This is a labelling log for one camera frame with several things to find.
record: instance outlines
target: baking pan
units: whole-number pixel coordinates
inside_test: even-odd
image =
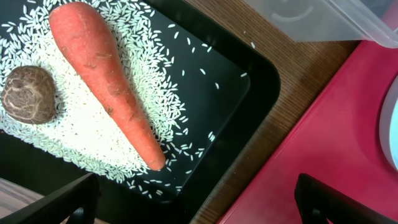
[[[195,162],[181,156],[173,172],[162,170],[135,177],[138,183],[157,179],[183,186],[178,192],[151,184],[149,188],[165,192],[161,198],[149,199],[125,184],[99,177],[102,196],[97,217],[110,223],[189,223],[277,101],[279,75],[270,61],[185,1],[144,2],[157,10],[152,26],[162,31],[162,43],[176,57],[168,73],[179,83],[178,95],[190,118],[190,134],[175,138],[174,143],[194,142],[195,147],[206,150]],[[23,4],[22,0],[3,2],[0,23],[17,21]],[[177,26],[168,29],[171,23]],[[176,31],[182,37],[178,41],[174,39]],[[186,37],[192,40],[191,45]],[[202,43],[213,47],[210,53]],[[204,68],[206,75],[199,68]],[[210,131],[216,135],[213,142],[208,140]],[[15,137],[0,134],[0,177],[4,179],[47,195],[86,173]]]

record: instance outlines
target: pink tray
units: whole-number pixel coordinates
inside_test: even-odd
[[[301,223],[294,189],[302,172],[398,220],[398,172],[378,137],[397,75],[398,50],[362,42],[220,223]]]

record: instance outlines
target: wooden table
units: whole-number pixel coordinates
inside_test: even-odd
[[[276,150],[358,43],[294,43],[242,0],[187,1],[248,44],[254,42],[256,50],[277,67],[282,82],[280,97],[274,109],[194,221],[215,223]],[[39,198],[41,196],[36,193],[0,180],[0,217]]]

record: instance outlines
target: mushroom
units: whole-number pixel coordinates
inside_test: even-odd
[[[17,67],[7,77],[1,103],[12,118],[44,124],[55,117],[55,85],[51,75],[37,66]]]

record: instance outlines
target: carrot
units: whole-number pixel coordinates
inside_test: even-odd
[[[116,41],[101,15],[88,4],[73,2],[54,9],[49,22],[63,56],[145,163],[154,170],[163,168],[165,156],[131,91]]]

